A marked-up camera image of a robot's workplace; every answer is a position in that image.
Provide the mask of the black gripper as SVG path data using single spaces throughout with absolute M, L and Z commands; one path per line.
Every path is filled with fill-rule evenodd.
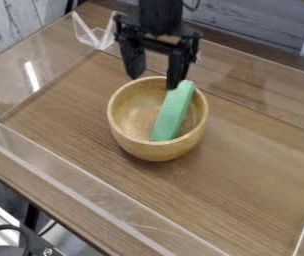
M 145 71 L 145 50 L 170 55 L 167 89 L 186 79 L 190 63 L 198 61 L 200 33 L 175 15 L 115 15 L 115 40 L 120 45 L 125 71 L 137 79 Z

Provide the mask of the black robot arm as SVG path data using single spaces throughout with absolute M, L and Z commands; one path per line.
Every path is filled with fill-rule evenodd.
M 167 89 L 178 88 L 190 65 L 198 62 L 202 35 L 183 22 L 183 0 L 139 0 L 136 15 L 117 13 L 115 41 L 120 46 L 125 71 L 132 79 L 145 71 L 145 51 L 168 56 Z

